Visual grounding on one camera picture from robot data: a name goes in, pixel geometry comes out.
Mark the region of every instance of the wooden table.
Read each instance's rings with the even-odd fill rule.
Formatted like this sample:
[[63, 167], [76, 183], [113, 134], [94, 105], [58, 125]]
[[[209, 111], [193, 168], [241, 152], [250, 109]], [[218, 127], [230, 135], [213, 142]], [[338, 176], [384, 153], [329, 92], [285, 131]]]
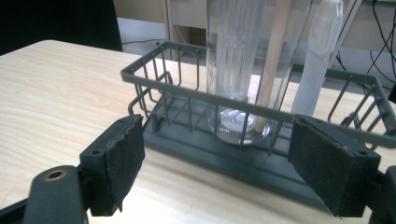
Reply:
[[[78, 155], [135, 96], [120, 70], [139, 56], [43, 41], [0, 57], [0, 208], [28, 196], [31, 180]], [[91, 223], [367, 223], [340, 218], [147, 148], [113, 217]], [[395, 160], [387, 161], [396, 164]]]

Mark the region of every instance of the gray wire basket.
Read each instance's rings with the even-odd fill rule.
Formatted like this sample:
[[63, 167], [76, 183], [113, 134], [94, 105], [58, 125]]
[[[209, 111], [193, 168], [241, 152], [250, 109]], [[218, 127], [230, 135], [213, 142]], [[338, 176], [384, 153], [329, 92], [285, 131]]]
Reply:
[[[171, 50], [177, 54], [177, 62], [165, 60], [165, 54]], [[182, 54], [192, 54], [195, 64], [181, 63]], [[315, 192], [288, 163], [293, 115], [205, 93], [205, 67], [202, 66], [205, 55], [203, 47], [165, 42], [122, 69], [122, 79], [134, 83], [137, 95], [128, 111], [130, 114], [142, 111], [147, 119], [145, 145], [325, 209]], [[294, 66], [293, 70], [301, 72], [302, 67]], [[326, 78], [343, 83], [327, 115], [329, 124], [372, 149], [395, 148], [396, 118], [376, 77], [329, 70]], [[365, 93], [336, 123], [334, 114], [338, 110], [346, 113], [340, 108], [352, 85], [363, 86]], [[207, 122], [209, 114], [217, 114], [221, 106], [270, 119], [274, 129], [254, 145], [245, 145], [243, 137], [239, 146], [227, 144], [218, 139]]]

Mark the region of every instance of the glass beaker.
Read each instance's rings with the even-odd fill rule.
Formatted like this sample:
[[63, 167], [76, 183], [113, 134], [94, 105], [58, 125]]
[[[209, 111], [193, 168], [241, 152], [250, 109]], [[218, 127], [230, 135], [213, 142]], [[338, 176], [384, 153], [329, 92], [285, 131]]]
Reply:
[[[207, 0], [207, 92], [279, 109], [310, 5], [307, 0]], [[252, 86], [258, 86], [253, 95]], [[226, 107], [208, 121], [220, 139], [232, 144], [261, 140], [273, 124]]]

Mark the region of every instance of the wooden stick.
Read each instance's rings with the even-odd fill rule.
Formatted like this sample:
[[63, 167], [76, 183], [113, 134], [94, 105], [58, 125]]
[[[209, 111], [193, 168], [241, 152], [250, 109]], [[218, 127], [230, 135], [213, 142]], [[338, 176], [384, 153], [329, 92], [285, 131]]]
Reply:
[[[292, 0], [276, 0], [274, 24], [269, 39], [264, 70], [262, 72], [262, 82], [260, 84], [259, 106], [268, 107], [270, 104], [276, 69], [285, 39], [286, 28], [288, 26], [291, 1]], [[262, 133], [264, 125], [265, 118], [258, 117], [255, 130]]]

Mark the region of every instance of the glass cylinder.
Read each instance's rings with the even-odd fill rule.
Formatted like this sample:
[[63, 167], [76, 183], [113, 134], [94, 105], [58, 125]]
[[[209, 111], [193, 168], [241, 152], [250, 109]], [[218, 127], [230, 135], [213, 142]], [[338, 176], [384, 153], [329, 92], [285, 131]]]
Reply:
[[[207, 0], [207, 92], [279, 109], [310, 5], [307, 0]], [[274, 124], [226, 107], [208, 121], [220, 139], [232, 144], [261, 140]]]

